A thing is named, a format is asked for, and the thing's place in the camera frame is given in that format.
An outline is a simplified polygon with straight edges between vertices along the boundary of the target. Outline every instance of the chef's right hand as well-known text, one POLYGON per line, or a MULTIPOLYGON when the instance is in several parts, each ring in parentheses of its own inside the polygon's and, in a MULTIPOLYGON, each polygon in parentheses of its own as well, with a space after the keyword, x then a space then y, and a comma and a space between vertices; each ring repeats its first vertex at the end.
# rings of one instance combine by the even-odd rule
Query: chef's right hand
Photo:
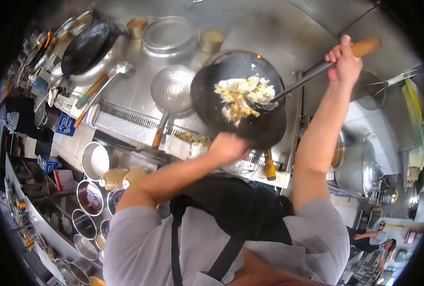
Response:
POLYGON ((207 153, 219 166, 230 164, 245 159, 249 156, 247 140, 240 138, 234 133, 221 132, 212 142, 207 153))
POLYGON ((336 64, 336 67, 328 71, 331 83, 352 88, 357 82, 363 62, 352 54, 352 45, 350 36, 344 35, 341 44, 325 55, 325 61, 336 64))

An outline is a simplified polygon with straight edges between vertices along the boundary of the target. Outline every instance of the black apron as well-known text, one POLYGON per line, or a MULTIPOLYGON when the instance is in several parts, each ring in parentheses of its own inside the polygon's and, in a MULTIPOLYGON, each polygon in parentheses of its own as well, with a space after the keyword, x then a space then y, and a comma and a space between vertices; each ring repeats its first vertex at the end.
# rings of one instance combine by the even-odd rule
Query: black apron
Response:
POLYGON ((349 240, 350 240, 350 244, 352 244, 353 246, 355 246, 356 248, 363 250, 364 252, 367 253, 372 253, 375 250, 378 250, 382 244, 378 244, 378 245, 371 245, 369 244, 369 239, 371 237, 365 237, 365 238, 361 238, 361 239, 354 239, 353 237, 355 236, 355 234, 363 234, 366 232, 365 229, 352 229, 350 227, 347 226, 347 232, 349 233, 349 240))
POLYGON ((178 229, 188 206, 212 215, 230 239, 207 275, 221 281, 246 240, 292 245, 282 218, 294 215, 290 200, 237 178, 210 176, 184 188, 169 203, 172 215, 171 263, 175 286, 182 286, 178 229))

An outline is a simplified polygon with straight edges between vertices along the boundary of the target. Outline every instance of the blue carton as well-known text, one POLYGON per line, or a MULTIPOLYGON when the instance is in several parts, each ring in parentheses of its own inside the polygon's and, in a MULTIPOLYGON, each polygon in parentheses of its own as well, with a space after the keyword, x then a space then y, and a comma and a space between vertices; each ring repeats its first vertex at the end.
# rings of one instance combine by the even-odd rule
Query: blue carton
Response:
POLYGON ((56 132, 72 137, 75 132, 74 124, 75 119, 61 112, 60 120, 56 124, 56 132))
POLYGON ((37 164, 43 170, 43 173, 46 175, 53 170, 58 170, 63 168, 63 163, 58 160, 58 157, 53 156, 41 156, 37 157, 37 164))

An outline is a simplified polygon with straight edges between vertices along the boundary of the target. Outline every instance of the scrambled egg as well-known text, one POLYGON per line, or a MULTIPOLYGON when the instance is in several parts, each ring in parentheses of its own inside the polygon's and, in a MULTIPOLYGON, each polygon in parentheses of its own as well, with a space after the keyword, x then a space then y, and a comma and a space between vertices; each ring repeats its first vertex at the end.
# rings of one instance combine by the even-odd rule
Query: scrambled egg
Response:
POLYGON ((215 84, 215 93, 220 94, 222 102, 225 103, 222 114, 227 121, 238 128, 242 118, 250 115, 260 116, 259 112, 247 105, 244 97, 261 104, 268 104, 275 96, 274 86, 268 85, 268 82, 269 80, 260 78, 256 74, 248 79, 233 78, 215 84))

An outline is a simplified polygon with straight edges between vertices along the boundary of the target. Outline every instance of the black wok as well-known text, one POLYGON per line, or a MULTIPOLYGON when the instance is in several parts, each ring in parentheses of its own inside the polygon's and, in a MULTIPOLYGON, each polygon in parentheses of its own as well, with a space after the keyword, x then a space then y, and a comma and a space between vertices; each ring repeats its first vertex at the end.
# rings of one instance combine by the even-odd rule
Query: black wok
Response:
POLYGON ((107 20, 78 34, 64 51, 61 70, 64 76, 77 75, 96 57, 110 32, 107 20))
POLYGON ((220 95, 214 92, 214 85, 221 80, 248 78, 257 73, 269 80, 268 84, 274 86, 276 94, 284 90, 282 79, 268 61, 257 54, 233 51, 221 56, 219 63, 203 67, 195 75, 191 83, 191 100, 198 116, 213 132, 236 133, 249 141, 250 148, 267 150, 284 136, 287 124, 284 99, 273 111, 261 112, 259 117, 251 115, 241 119, 236 128, 232 122, 226 121, 222 114, 225 104, 221 102, 220 95))

